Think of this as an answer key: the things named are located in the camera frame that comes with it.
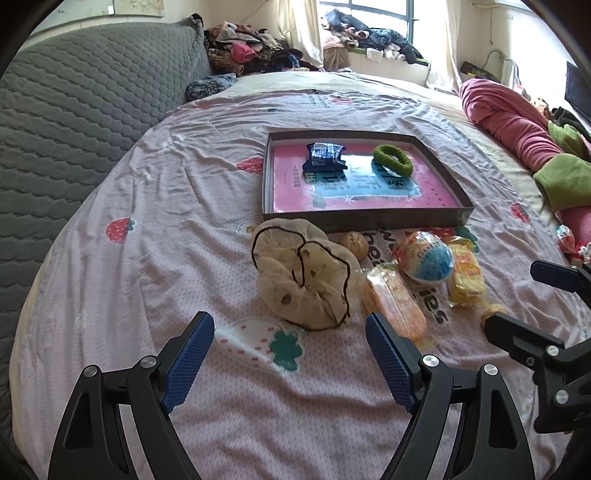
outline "picture on wall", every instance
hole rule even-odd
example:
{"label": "picture on wall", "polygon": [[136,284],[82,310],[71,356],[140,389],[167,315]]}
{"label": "picture on wall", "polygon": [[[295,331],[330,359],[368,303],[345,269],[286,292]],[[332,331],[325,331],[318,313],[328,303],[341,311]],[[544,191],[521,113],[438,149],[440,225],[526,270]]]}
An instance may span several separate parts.
{"label": "picture on wall", "polygon": [[84,18],[111,15],[113,13],[112,9],[113,0],[64,0],[37,26],[34,33]]}
{"label": "picture on wall", "polygon": [[115,15],[164,16],[164,0],[114,0]]}

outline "green cloth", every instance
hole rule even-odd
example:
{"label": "green cloth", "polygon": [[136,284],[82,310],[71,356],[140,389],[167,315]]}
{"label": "green cloth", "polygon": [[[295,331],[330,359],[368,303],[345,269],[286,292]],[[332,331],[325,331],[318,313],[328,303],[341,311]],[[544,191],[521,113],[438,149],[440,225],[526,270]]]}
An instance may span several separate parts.
{"label": "green cloth", "polygon": [[379,145],[374,149],[374,162],[389,168],[401,177],[413,174],[413,161],[395,145]]}
{"label": "green cloth", "polygon": [[579,158],[587,157],[587,148],[581,134],[575,127],[570,125],[559,127],[554,122],[548,122],[548,133],[554,143],[564,150],[564,153],[570,153]]}
{"label": "green cloth", "polygon": [[575,155],[556,155],[534,180],[553,212],[591,206],[591,164]]}

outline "pink book cover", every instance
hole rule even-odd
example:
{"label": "pink book cover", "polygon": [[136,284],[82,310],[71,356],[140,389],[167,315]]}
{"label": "pink book cover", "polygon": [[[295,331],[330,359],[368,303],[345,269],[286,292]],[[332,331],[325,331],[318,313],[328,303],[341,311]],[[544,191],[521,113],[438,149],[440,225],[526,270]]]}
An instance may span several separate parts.
{"label": "pink book cover", "polygon": [[340,142],[347,170],[302,172],[306,145],[274,148],[273,207],[275,213],[314,210],[386,208],[447,208],[459,202],[429,167],[422,153],[409,144],[396,144],[413,162],[410,178],[402,178],[373,162],[376,144]]}

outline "yellow snack package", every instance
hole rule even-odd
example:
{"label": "yellow snack package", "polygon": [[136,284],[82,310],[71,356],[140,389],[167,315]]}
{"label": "yellow snack package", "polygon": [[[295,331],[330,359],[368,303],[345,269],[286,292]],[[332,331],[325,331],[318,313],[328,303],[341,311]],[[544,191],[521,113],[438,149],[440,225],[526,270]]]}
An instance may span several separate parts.
{"label": "yellow snack package", "polygon": [[474,244],[460,237],[446,238],[445,241],[454,261],[453,272],[447,279],[450,300],[458,305],[479,305],[486,284],[473,252]]}

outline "power cord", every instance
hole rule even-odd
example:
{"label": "power cord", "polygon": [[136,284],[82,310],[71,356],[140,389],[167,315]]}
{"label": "power cord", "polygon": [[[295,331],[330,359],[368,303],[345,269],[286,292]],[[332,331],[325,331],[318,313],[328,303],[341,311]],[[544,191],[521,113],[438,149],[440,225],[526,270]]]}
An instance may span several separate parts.
{"label": "power cord", "polygon": [[254,12],[250,13],[246,18],[242,19],[240,22],[238,23],[244,23],[246,22],[250,17],[252,17],[254,14],[256,14],[261,8],[263,8],[267,3],[269,3],[269,0],[265,0],[263,3],[261,3]]}
{"label": "power cord", "polygon": [[488,56],[486,58],[486,63],[484,64],[484,66],[482,67],[482,70],[486,70],[486,66],[488,65],[489,61],[491,60],[491,55],[493,53],[498,53],[499,54],[499,58],[502,61],[508,61],[510,62],[513,67],[514,67],[514,72],[513,72],[513,79],[521,84],[521,79],[519,78],[519,65],[517,65],[517,62],[513,59],[510,59],[507,55],[505,55],[505,53],[502,50],[499,50],[498,48],[493,48],[489,53]]}

